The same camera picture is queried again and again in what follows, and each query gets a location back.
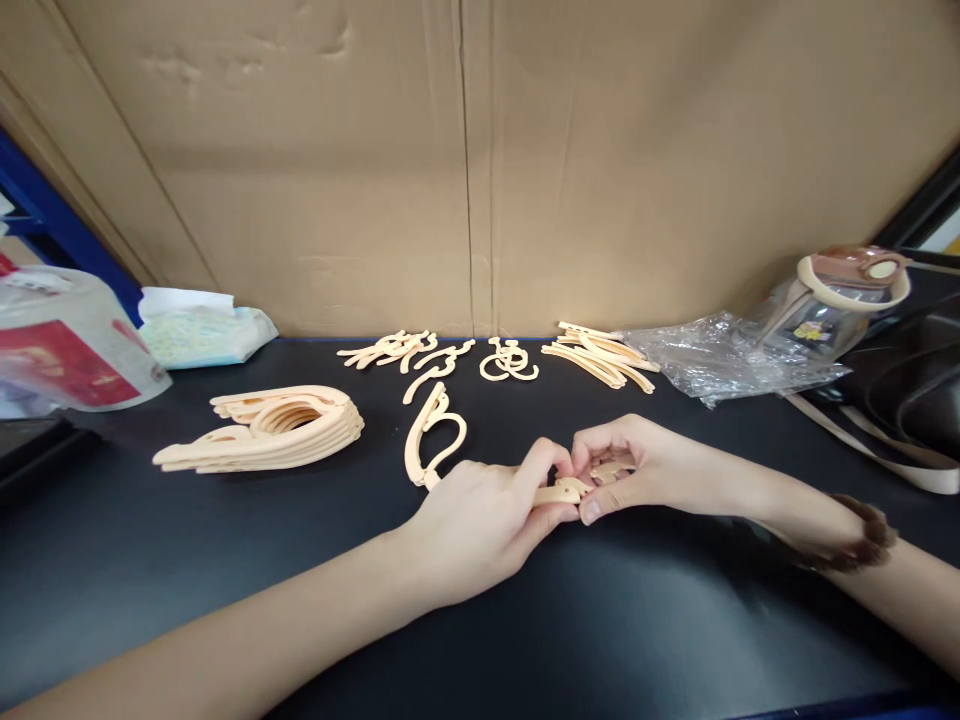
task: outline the blue shelf frame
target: blue shelf frame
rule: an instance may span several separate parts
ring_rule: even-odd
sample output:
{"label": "blue shelf frame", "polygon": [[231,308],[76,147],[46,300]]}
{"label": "blue shelf frame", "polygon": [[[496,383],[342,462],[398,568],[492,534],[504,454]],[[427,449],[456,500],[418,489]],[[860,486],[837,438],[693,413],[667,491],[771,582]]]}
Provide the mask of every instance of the blue shelf frame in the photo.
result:
{"label": "blue shelf frame", "polygon": [[43,262],[83,270],[103,280],[136,327],[140,284],[104,249],[97,237],[0,128],[0,192],[16,209],[0,217]]}

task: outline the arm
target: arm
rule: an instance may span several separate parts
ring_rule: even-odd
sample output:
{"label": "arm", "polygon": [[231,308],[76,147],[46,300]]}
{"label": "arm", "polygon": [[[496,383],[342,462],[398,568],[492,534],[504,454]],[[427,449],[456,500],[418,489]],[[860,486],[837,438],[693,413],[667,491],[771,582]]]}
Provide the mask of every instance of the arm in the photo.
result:
{"label": "arm", "polygon": [[[587,525],[625,507],[667,505],[747,518],[804,552],[829,555],[863,537],[860,518],[809,485],[636,415],[574,436],[584,481],[592,465],[619,457],[637,471],[587,495]],[[960,680],[960,570],[900,540],[886,565],[826,577]]]}
{"label": "arm", "polygon": [[257,718],[338,660],[517,572],[576,508],[533,495],[567,451],[463,462],[405,525],[68,680],[3,717]]}

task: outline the tissue pack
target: tissue pack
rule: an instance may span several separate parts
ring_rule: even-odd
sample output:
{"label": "tissue pack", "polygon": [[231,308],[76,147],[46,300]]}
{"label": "tissue pack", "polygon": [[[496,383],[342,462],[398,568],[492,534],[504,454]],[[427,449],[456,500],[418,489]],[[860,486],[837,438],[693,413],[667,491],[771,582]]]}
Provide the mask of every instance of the tissue pack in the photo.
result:
{"label": "tissue pack", "polygon": [[167,370],[246,362],[278,335],[262,310],[221,293],[146,287],[138,310],[140,336]]}

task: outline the beige plastic hanger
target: beige plastic hanger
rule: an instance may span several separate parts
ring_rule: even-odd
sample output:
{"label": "beige plastic hanger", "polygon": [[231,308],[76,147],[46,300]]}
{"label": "beige plastic hanger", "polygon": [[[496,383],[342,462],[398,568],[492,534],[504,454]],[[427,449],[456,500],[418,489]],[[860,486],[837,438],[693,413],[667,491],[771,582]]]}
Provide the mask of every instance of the beige plastic hanger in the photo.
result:
{"label": "beige plastic hanger", "polygon": [[444,348],[443,350],[437,350],[436,352],[432,352],[426,357],[420,358],[417,361],[417,364],[413,366],[413,369],[419,370],[434,358],[441,357],[442,355],[449,355],[451,357],[457,357],[458,355],[463,355],[464,353],[469,352],[470,348],[472,348],[476,344],[476,342],[477,342],[476,340],[471,339],[471,340],[467,340],[459,350],[457,349],[456,345],[451,345],[450,347]]}
{"label": "beige plastic hanger", "polygon": [[559,326],[564,328],[565,334],[549,348],[541,349],[545,355],[556,355],[576,363],[612,388],[623,387],[629,378],[648,395],[654,391],[653,383],[637,369],[659,372],[660,366],[620,342],[623,339],[621,333],[604,333],[566,322],[560,322]]}
{"label": "beige plastic hanger", "polygon": [[213,398],[221,417],[241,423],[219,428],[193,443],[158,452],[164,471],[237,472],[297,467],[354,442],[363,419],[345,393],[301,385]]}
{"label": "beige plastic hanger", "polygon": [[[433,490],[436,484],[440,482],[440,476],[437,475],[437,466],[456,452],[467,436],[467,423],[456,413],[448,413],[447,408],[449,407],[450,398],[447,396],[446,387],[442,382],[438,382],[430,391],[430,396],[423,404],[417,419],[414,420],[413,426],[407,434],[407,443],[403,451],[407,476],[414,485],[425,485],[427,490]],[[428,432],[430,428],[443,420],[451,420],[457,424],[460,428],[457,438],[449,447],[437,453],[426,467],[423,467],[420,460],[420,439],[425,432]]]}
{"label": "beige plastic hanger", "polygon": [[622,375],[614,374],[606,368],[601,367],[598,363],[594,362],[592,359],[578,355],[577,353],[569,350],[562,345],[544,345],[540,348],[540,352],[544,355],[556,355],[557,357],[562,357],[575,365],[579,365],[588,373],[593,375],[595,378],[600,380],[602,383],[612,387],[614,389],[622,388],[626,384],[626,379]]}
{"label": "beige plastic hanger", "polygon": [[612,482],[616,482],[617,475],[621,471],[630,470],[632,472],[636,469],[637,466],[633,463],[614,460],[611,462],[605,462],[602,465],[597,465],[590,471],[590,477],[599,482],[601,485],[609,485]]}
{"label": "beige plastic hanger", "polygon": [[[529,355],[526,350],[519,347],[517,340],[506,340],[503,345],[500,344],[500,338],[492,337],[487,343],[496,347],[493,355],[488,355],[480,362],[480,375],[485,380],[499,382],[513,376],[517,380],[534,380],[540,374],[540,368],[536,365],[526,375],[521,374],[521,370],[527,367]],[[500,375],[491,375],[487,372],[487,363],[493,361],[502,371]]]}
{"label": "beige plastic hanger", "polygon": [[[423,343],[421,337],[426,337],[426,344]],[[377,365],[386,365],[388,363],[400,361],[400,374],[406,375],[410,372],[410,361],[415,355],[422,352],[429,352],[437,346],[437,334],[436,333],[423,333],[421,335],[412,335],[411,338],[416,338],[416,341],[409,344],[409,350],[403,355],[394,355],[391,357],[385,357],[377,361]]]}
{"label": "beige plastic hanger", "polygon": [[587,493],[595,490],[580,478],[559,477],[553,487],[537,488],[533,494],[533,507],[540,507],[551,502],[579,505]]}
{"label": "beige plastic hanger", "polygon": [[363,370],[372,362],[377,365],[400,361],[400,372],[406,375],[410,370],[410,361],[420,352],[433,350],[437,346],[437,335],[429,330],[413,335],[400,330],[393,335],[385,335],[365,348],[359,350],[338,350],[337,355],[348,358],[346,367],[356,365],[357,370]]}
{"label": "beige plastic hanger", "polygon": [[643,375],[638,373],[632,367],[630,367],[625,363],[621,363],[619,360],[600,358],[594,353],[591,353],[588,350],[585,350],[583,348],[578,348],[578,347],[570,348],[570,352],[576,353],[577,355],[580,355],[581,357],[589,360],[595,365],[599,365],[604,370],[607,370],[608,372],[615,374],[620,380],[624,382],[624,384],[626,384],[626,378],[629,377],[637,385],[639,385],[640,389],[643,390],[647,395],[650,395],[654,391],[654,385],[652,382],[647,380],[647,378],[645,378]]}
{"label": "beige plastic hanger", "polygon": [[[648,372],[660,372],[659,365],[649,362],[645,357],[641,359],[638,357],[639,353],[625,352],[630,350],[630,348],[627,348],[625,345],[618,345],[611,340],[599,340],[598,342],[598,340],[591,339],[589,335],[583,334],[578,335],[577,339],[584,348],[603,360],[611,360],[621,365],[629,365],[630,367],[640,368]],[[618,349],[611,350],[611,347],[617,347]]]}
{"label": "beige plastic hanger", "polygon": [[433,360],[437,357],[444,358],[443,367],[435,365],[434,367],[427,370],[423,375],[421,375],[416,380],[414,380],[412,383],[410,383],[410,387],[408,387],[407,391],[403,394],[403,404],[409,405],[410,403],[413,402],[413,398],[417,394],[417,389],[421,385],[423,385],[423,383],[434,378],[446,377],[447,375],[452,373],[457,367],[457,356],[463,355],[463,353],[467,352],[475,342],[476,342],[475,340],[467,340],[463,344],[463,347],[460,348],[459,350],[457,350],[455,347],[447,348],[446,350],[441,350],[439,352],[435,352],[431,355],[428,355],[427,357],[423,358],[420,362],[418,362],[414,367],[414,370],[419,370],[424,365],[424,363],[428,362],[429,360]]}
{"label": "beige plastic hanger", "polygon": [[583,333],[585,335],[591,335],[593,337],[598,337],[605,340],[623,340],[623,333],[605,333],[600,330],[592,330],[591,328],[583,327],[582,325],[574,325],[572,323],[565,323],[563,321],[558,322],[557,326],[563,328],[564,330],[570,330],[575,333]]}
{"label": "beige plastic hanger", "polygon": [[[282,423],[284,415],[289,412],[287,417],[297,416],[299,410],[304,406],[311,407],[311,401],[314,410],[314,420],[307,422],[300,427],[291,429],[287,432],[271,433],[269,429]],[[326,406],[316,403],[315,398],[309,395],[294,395],[291,398],[278,398],[274,405],[268,405],[264,413],[274,412],[271,422],[272,428],[267,430],[254,430],[254,424],[244,426],[249,433],[246,437],[239,435],[228,437],[226,434],[218,435],[215,438],[208,439],[208,436],[188,445],[170,445],[158,452],[153,462],[156,465],[164,463],[176,463],[197,458],[221,458],[231,457],[239,458],[243,456],[258,456],[269,453],[281,453],[292,448],[296,448],[304,443],[314,443],[322,441],[325,433],[333,430],[337,431],[344,425],[353,420],[352,414],[348,413],[346,408],[337,407],[329,410]]]}

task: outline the person's left hand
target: person's left hand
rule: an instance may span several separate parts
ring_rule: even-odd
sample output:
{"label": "person's left hand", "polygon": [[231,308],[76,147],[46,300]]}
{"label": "person's left hand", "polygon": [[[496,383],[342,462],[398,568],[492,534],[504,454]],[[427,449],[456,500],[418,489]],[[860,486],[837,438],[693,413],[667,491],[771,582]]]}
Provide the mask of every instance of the person's left hand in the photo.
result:
{"label": "person's left hand", "polygon": [[537,440],[519,467],[465,460],[441,480],[409,521],[394,531],[404,555],[437,593],[436,606],[462,602],[514,575],[562,522],[578,520],[573,505],[531,512],[536,489],[572,475],[566,448]]}

